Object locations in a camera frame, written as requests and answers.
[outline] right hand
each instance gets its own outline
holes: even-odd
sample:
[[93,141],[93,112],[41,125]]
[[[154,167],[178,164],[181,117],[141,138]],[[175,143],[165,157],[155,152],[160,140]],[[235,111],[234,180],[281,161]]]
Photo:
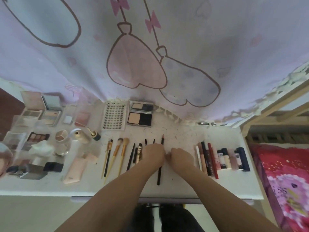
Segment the right hand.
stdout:
[[193,156],[181,148],[172,148],[171,152],[165,156],[165,159],[174,172],[180,176],[192,166],[194,167]]

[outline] hand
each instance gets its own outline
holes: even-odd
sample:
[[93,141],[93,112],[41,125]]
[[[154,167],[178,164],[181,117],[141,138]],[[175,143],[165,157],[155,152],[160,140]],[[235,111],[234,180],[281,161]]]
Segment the hand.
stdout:
[[165,159],[165,150],[162,144],[147,145],[142,150],[142,161],[153,166],[155,170],[161,167]]
[[193,166],[193,156],[181,148],[172,148],[171,152],[166,155],[166,161],[178,175],[183,175]]

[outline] black pants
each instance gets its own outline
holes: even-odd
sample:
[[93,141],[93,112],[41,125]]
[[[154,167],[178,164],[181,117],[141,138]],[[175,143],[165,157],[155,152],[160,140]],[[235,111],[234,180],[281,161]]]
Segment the black pants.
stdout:
[[[163,204],[159,208],[162,232],[204,232],[192,214],[182,205]],[[135,208],[126,232],[154,232],[152,207],[145,204]]]

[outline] pink bow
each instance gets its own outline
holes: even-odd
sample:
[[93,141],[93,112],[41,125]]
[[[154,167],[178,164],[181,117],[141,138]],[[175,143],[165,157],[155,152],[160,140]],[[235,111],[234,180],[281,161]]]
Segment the pink bow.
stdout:
[[157,28],[161,28],[161,25],[159,23],[159,20],[157,19],[157,16],[155,15],[155,11],[152,11],[151,19],[150,21],[148,19],[145,19],[145,23],[148,29],[148,32],[151,33],[152,26],[155,26]]
[[110,0],[110,1],[111,1],[111,5],[112,5],[115,16],[117,16],[120,7],[125,8],[126,10],[130,9],[129,3],[127,0],[119,0],[119,2],[115,0]]

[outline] pink heart balloon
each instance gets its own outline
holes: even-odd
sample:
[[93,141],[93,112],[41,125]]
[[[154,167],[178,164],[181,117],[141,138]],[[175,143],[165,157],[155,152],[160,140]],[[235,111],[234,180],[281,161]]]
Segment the pink heart balloon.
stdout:
[[121,35],[107,58],[107,72],[117,84],[128,88],[144,85],[162,89],[167,85],[165,72],[150,48],[132,35],[130,23],[117,24]]

